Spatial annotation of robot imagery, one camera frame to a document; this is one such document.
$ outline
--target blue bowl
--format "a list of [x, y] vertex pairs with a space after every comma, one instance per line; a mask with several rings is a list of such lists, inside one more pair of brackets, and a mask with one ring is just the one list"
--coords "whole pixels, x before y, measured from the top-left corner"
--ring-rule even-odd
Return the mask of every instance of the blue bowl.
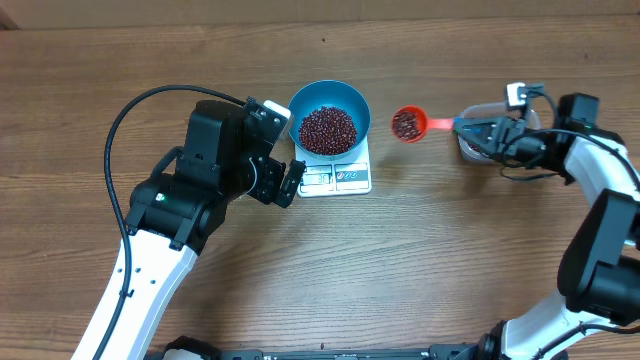
[[[353, 119], [358, 134], [356, 144], [347, 152], [338, 155], [320, 155], [305, 149], [300, 144], [302, 119], [323, 106], [342, 109]], [[291, 99], [289, 110], [294, 116], [289, 135], [302, 151], [319, 160], [333, 161], [349, 155], [362, 143], [371, 127], [371, 112], [362, 94], [351, 85], [336, 80], [317, 81], [303, 87]]]

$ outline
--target measuring cup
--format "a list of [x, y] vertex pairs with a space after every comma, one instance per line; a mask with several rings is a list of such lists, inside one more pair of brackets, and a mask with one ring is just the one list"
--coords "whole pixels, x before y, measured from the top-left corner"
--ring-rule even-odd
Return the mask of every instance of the measuring cup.
[[[407, 139], [401, 138], [393, 131], [393, 121], [396, 115], [402, 112], [410, 112], [415, 115], [416, 127], [418, 128], [420, 135], [414, 137], [413, 139], [407, 140]], [[444, 119], [430, 118], [427, 115], [426, 111], [424, 111], [423, 109], [415, 105], [407, 105], [403, 107], [402, 109], [396, 111], [396, 113], [393, 114], [393, 117], [391, 118], [391, 133], [395, 137], [397, 137], [400, 141], [405, 142], [407, 144], [416, 143], [422, 140], [422, 138], [427, 134], [427, 132], [429, 132], [429, 130], [432, 130], [432, 129], [451, 131], [453, 129], [453, 118], [444, 118]]]

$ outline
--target pile of beans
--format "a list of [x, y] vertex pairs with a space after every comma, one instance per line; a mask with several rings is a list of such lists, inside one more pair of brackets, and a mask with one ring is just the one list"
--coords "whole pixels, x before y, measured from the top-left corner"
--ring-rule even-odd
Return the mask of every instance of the pile of beans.
[[302, 119], [300, 143], [320, 155], [342, 154], [356, 144], [356, 126], [346, 111], [323, 106]]
[[420, 135], [416, 114], [411, 111], [404, 110], [397, 113], [393, 117], [391, 128], [393, 133], [403, 140], [412, 140]]

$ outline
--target black and white robotic arm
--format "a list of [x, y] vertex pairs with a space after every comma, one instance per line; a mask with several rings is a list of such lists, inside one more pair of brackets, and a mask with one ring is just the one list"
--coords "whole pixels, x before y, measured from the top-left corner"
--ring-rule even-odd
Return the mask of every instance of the black and white robotic arm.
[[[526, 128], [524, 117], [536, 96], [552, 104], [551, 129]], [[269, 158], [290, 112], [251, 98], [246, 104], [232, 102], [236, 105], [199, 102], [184, 148], [170, 151], [133, 191], [124, 220], [130, 264], [123, 239], [111, 280], [73, 359], [145, 358], [171, 296], [224, 221], [228, 203], [244, 193], [265, 204], [291, 203], [305, 166], [294, 160], [285, 176], [285, 165]], [[638, 243], [640, 180], [622, 139], [595, 125], [598, 99], [592, 96], [566, 95], [556, 108], [540, 85], [515, 83], [507, 86], [507, 103], [522, 110], [523, 118], [456, 119], [454, 131], [506, 167], [547, 169], [582, 187], [591, 211], [564, 254], [558, 290], [523, 316], [501, 321], [477, 344], [369, 351], [367, 359], [555, 360], [566, 358], [566, 348], [598, 331], [640, 332], [618, 328], [640, 318], [640, 261], [622, 255], [625, 244]], [[174, 158], [175, 173], [163, 173]], [[127, 268], [130, 284], [123, 295]], [[113, 309], [123, 299], [114, 325]], [[344, 352], [220, 352], [187, 338], [169, 344], [157, 359], [194, 354], [216, 360], [358, 360], [358, 354]]]

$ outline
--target dark red bean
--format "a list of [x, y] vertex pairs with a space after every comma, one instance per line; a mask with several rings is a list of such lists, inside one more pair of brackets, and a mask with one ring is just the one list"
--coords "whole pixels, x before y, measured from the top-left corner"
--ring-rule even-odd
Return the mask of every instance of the dark red bean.
[[358, 132], [351, 116], [336, 107], [323, 106], [302, 119], [300, 144], [320, 155], [338, 155], [356, 144]]
[[401, 111], [393, 117], [391, 124], [393, 133], [404, 140], [412, 140], [420, 136], [416, 114], [410, 111]]

